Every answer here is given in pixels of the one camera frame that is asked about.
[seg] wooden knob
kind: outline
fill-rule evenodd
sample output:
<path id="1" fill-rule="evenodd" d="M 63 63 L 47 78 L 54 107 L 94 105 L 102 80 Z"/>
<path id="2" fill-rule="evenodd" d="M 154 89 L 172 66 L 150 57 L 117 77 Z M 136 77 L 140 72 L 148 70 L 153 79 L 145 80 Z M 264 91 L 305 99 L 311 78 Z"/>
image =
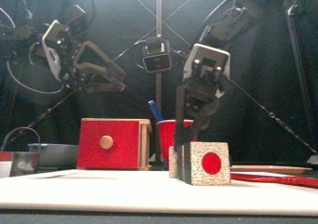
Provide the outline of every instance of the wooden knob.
<path id="1" fill-rule="evenodd" d="M 104 136 L 100 140 L 100 145 L 104 149 L 110 149 L 114 146 L 114 139 L 110 136 Z"/>

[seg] red object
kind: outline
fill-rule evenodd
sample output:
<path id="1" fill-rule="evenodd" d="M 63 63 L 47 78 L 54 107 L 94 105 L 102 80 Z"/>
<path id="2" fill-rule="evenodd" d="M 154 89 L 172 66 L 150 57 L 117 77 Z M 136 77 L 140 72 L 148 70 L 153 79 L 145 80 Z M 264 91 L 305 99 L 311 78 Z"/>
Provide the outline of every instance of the red object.
<path id="1" fill-rule="evenodd" d="M 318 189 L 318 179 L 316 178 L 304 178 L 296 176 L 273 177 L 261 175 L 232 174 L 232 179 L 250 182 L 281 183 Z"/>
<path id="2" fill-rule="evenodd" d="M 106 136 L 112 146 L 102 145 Z M 78 168 L 140 168 L 141 139 L 137 119 L 82 119 Z"/>
<path id="3" fill-rule="evenodd" d="M 185 120 L 185 126 L 192 125 L 193 122 L 194 122 L 193 120 Z M 169 166 L 169 147 L 174 146 L 176 120 L 164 120 L 157 125 L 160 130 L 160 140 L 164 159 L 168 162 Z"/>
<path id="4" fill-rule="evenodd" d="M 0 161 L 11 161 L 13 153 L 11 152 L 0 152 Z"/>
<path id="5" fill-rule="evenodd" d="M 204 156 L 202 166 L 204 171 L 210 174 L 216 175 L 221 172 L 221 157 L 214 153 L 210 152 Z"/>

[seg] red circle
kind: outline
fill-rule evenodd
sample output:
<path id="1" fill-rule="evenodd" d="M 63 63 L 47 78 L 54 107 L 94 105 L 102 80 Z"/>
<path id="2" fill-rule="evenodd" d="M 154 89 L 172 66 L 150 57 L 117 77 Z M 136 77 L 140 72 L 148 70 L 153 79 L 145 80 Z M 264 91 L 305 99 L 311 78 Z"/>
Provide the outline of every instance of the red circle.
<path id="1" fill-rule="evenodd" d="M 221 171 L 221 157 L 214 152 L 208 153 L 204 156 L 202 166 L 208 174 L 218 174 Z"/>

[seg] red strip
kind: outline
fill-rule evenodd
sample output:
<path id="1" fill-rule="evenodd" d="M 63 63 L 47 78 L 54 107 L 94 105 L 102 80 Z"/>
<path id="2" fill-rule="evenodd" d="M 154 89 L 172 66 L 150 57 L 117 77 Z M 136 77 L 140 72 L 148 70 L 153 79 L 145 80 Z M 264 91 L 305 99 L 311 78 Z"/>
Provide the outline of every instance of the red strip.
<path id="1" fill-rule="evenodd" d="M 232 174 L 232 179 L 250 182 L 281 183 L 318 189 L 318 179 L 316 178 L 304 178 L 295 176 L 273 177 L 261 175 Z"/>

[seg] red box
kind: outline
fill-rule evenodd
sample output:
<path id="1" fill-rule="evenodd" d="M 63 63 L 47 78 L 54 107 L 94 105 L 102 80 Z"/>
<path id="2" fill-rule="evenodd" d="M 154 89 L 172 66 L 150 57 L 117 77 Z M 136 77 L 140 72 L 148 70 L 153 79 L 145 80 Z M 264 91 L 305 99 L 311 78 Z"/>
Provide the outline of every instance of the red box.
<path id="1" fill-rule="evenodd" d="M 150 120 L 83 118 L 78 168 L 148 169 Z"/>

